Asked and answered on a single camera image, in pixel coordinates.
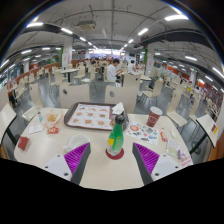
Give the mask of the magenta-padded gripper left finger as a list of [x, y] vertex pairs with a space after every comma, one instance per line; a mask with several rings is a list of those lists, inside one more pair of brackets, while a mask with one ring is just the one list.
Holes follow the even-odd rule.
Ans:
[[44, 165], [43, 169], [79, 185], [90, 153], [90, 144], [83, 144], [65, 155], [57, 154]]

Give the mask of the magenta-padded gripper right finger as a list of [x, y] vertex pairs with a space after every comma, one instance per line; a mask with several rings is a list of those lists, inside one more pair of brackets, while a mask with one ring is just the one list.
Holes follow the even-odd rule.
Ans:
[[145, 185], [181, 169], [180, 165], [169, 155], [159, 155], [137, 143], [133, 144], [132, 153], [135, 156], [142, 181]]

